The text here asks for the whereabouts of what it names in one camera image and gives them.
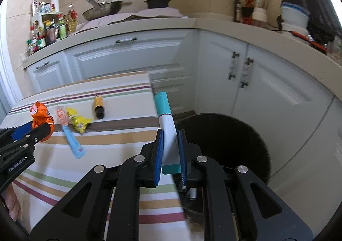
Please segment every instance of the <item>white door frame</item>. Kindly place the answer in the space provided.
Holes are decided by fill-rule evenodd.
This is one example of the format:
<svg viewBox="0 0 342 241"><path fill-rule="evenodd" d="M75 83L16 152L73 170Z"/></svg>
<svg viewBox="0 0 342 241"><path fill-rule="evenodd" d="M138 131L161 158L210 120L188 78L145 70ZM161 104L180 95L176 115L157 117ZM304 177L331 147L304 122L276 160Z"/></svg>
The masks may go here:
<svg viewBox="0 0 342 241"><path fill-rule="evenodd" d="M6 35L6 11L7 1L3 0L0 5L0 85L5 93L9 107L12 108L19 100L23 99L23 95L14 76L10 54L7 47Z"/></svg>

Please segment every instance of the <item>dark bottle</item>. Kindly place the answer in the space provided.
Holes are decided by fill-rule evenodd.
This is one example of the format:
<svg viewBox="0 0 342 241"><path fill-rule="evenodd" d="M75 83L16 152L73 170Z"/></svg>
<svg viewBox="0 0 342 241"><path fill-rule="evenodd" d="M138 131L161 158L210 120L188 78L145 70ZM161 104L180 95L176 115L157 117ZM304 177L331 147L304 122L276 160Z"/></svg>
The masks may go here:
<svg viewBox="0 0 342 241"><path fill-rule="evenodd" d="M98 119L103 119L105 116L105 108L103 108L102 96L97 95L94 98L95 114Z"/></svg>
<svg viewBox="0 0 342 241"><path fill-rule="evenodd" d="M240 22L241 20L241 3L240 0L234 1L234 22Z"/></svg>

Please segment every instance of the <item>cooking pot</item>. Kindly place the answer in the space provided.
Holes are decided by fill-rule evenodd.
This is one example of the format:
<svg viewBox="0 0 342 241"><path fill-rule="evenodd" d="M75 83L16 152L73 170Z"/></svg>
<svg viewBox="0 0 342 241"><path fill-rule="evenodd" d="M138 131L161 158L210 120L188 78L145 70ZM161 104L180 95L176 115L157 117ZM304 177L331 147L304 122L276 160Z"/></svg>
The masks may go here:
<svg viewBox="0 0 342 241"><path fill-rule="evenodd" d="M106 3L105 0L99 3L95 0L86 0L88 3L92 4L94 7L86 10L82 15L88 21L101 18L107 15L117 14L121 10L122 1L115 1Z"/></svg>
<svg viewBox="0 0 342 241"><path fill-rule="evenodd" d="M171 0L146 0L149 9L167 8Z"/></svg>

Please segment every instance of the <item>table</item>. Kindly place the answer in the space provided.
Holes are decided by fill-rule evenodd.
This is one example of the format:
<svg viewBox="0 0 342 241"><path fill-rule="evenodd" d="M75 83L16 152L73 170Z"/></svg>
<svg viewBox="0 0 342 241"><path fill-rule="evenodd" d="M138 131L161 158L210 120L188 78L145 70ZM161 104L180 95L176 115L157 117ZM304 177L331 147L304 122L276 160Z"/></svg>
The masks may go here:
<svg viewBox="0 0 342 241"><path fill-rule="evenodd" d="M95 95L103 97L102 120L97 120L93 111ZM35 163L13 181L28 231L95 165L109 168L122 164L139 154L144 144L153 142L159 128L145 71L89 79L25 98L8 113L0 127L31 121L29 109L37 100L54 117L55 131L49 140L35 145ZM79 115L94 119L83 135L74 132L86 151L78 160L57 122L57 106L74 108ZM172 177L162 174L157 188L141 188L139 239L174 240L175 236L177 240L190 239Z"/></svg>

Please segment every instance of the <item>black trash bin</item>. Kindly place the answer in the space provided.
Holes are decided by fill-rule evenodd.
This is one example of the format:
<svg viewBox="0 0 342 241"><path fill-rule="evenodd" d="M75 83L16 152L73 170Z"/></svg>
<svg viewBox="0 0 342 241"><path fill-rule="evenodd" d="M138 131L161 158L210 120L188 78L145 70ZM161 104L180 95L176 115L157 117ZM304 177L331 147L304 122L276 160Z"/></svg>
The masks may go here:
<svg viewBox="0 0 342 241"><path fill-rule="evenodd" d="M185 130L187 141L199 145L203 155L232 169L244 165L262 181L268 182L271 164L266 145L246 123L226 115L208 113L182 119L175 126L177 132ZM176 186L179 186L180 174L173 175L173 178ZM197 199L194 201L190 201L182 192L180 198L185 212L200 223L203 214L201 192L197 190Z"/></svg>

